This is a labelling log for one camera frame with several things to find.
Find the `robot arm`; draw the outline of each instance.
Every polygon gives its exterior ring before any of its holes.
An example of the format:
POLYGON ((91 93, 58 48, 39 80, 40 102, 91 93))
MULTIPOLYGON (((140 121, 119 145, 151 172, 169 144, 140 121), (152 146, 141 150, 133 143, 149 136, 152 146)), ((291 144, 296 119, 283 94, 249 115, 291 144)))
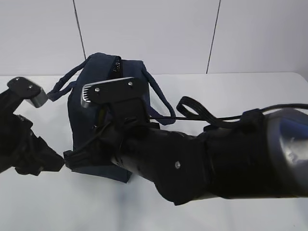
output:
POLYGON ((23 100, 41 107, 47 101, 44 90, 23 77, 14 78, 7 85, 8 89, 0 94, 0 173, 10 167, 22 175, 59 171, 63 158, 34 135, 30 120, 13 114, 23 100))
POLYGON ((265 115, 276 109, 270 107, 226 122, 183 97, 177 107, 183 115, 210 123, 200 135, 190 136, 150 122, 141 99, 145 86, 138 79, 99 82, 84 89, 86 105, 100 105, 113 120, 98 124, 95 139, 83 148, 64 154, 70 168, 118 165, 152 181, 175 205, 211 197, 308 196, 308 116, 304 113, 286 108, 265 115))

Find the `fabric bag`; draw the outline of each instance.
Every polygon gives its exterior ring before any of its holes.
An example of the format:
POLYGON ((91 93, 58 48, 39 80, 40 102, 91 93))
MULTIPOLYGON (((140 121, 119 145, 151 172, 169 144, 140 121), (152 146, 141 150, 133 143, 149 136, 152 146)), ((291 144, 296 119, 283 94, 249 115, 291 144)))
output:
MULTIPOLYGON (((68 116, 70 120, 71 129, 73 132, 73 149, 78 149, 85 144, 94 135, 93 127, 96 124, 97 113, 99 106, 83 108, 81 106, 81 91, 85 84, 94 83, 98 81, 122 78, 135 77, 150 84, 160 100, 170 111, 171 117, 175 117, 175 112, 172 106, 164 97, 153 77, 147 72, 142 61, 122 60, 120 56, 107 55, 103 53, 96 53, 89 56, 82 64, 73 68, 64 77, 62 77, 48 93, 48 97, 52 101, 56 101, 63 95, 71 91, 68 101, 68 116), (62 87, 69 81, 69 79, 76 74, 77 71, 82 70, 76 81, 72 81, 67 87, 62 87)), ((150 105, 149 91, 143 96, 146 104, 147 112, 155 118, 163 118, 150 105)), ((162 125, 173 124, 175 119, 157 119, 162 125)), ((90 174, 95 176, 107 177, 110 179, 127 182, 131 173, 116 165, 109 166, 95 166, 95 167, 80 167, 72 169, 74 172, 90 174)))

